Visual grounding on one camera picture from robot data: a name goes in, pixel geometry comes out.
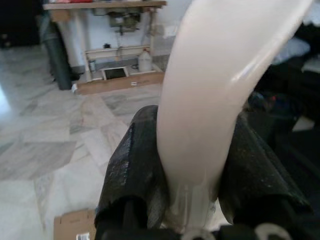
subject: marble floor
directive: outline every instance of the marble floor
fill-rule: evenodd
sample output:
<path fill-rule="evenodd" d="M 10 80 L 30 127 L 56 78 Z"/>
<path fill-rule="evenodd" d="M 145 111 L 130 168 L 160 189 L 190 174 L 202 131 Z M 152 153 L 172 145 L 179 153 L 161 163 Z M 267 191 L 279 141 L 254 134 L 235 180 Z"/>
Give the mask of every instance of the marble floor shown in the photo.
<path fill-rule="evenodd" d="M 2 240 L 52 240 L 55 216 L 95 208 L 109 158 L 162 88 L 81 96 L 52 80 L 41 47 L 0 51 Z M 216 218 L 225 221 L 221 211 Z"/>

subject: cardboard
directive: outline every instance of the cardboard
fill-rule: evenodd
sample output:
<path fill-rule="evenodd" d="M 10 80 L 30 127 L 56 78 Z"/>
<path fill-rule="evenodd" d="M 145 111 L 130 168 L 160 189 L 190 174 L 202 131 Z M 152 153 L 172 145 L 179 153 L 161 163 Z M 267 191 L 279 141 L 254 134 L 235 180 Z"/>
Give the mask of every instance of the cardboard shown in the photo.
<path fill-rule="evenodd" d="M 129 89 L 150 84 L 161 84 L 164 81 L 164 72 L 152 72 L 111 80 L 95 80 L 76 84 L 76 93 L 81 95 L 98 94 L 119 89 Z"/>
<path fill-rule="evenodd" d="M 54 218 L 54 240 L 94 240 L 95 211 L 80 210 L 66 213 Z"/>

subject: label on cardboard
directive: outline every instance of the label on cardboard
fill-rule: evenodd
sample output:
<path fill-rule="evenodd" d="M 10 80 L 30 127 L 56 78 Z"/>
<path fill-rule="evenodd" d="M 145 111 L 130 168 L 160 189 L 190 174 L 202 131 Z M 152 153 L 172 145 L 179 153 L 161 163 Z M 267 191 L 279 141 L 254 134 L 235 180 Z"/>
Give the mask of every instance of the label on cardboard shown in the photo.
<path fill-rule="evenodd" d="M 77 234 L 75 240 L 90 240 L 90 233 L 86 232 L 82 234 Z"/>

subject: white bottle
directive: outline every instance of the white bottle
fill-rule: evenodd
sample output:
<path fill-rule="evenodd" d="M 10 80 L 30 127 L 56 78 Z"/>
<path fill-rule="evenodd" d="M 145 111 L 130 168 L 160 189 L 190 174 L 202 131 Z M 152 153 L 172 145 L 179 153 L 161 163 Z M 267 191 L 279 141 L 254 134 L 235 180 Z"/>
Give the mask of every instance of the white bottle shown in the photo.
<path fill-rule="evenodd" d="M 192 2 L 171 51 L 157 115 L 171 201 L 168 227 L 212 227 L 237 115 L 311 3 Z"/>
<path fill-rule="evenodd" d="M 139 72 L 146 73 L 152 71 L 152 57 L 149 52 L 144 49 L 138 58 Z"/>

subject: cardboard box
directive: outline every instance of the cardboard box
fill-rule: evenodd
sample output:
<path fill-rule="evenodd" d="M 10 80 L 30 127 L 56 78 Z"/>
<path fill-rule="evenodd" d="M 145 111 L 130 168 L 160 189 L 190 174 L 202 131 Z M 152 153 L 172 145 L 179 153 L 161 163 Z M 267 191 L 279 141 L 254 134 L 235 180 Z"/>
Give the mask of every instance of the cardboard box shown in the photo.
<path fill-rule="evenodd" d="M 95 240 L 95 211 L 80 210 L 54 218 L 54 240 Z"/>

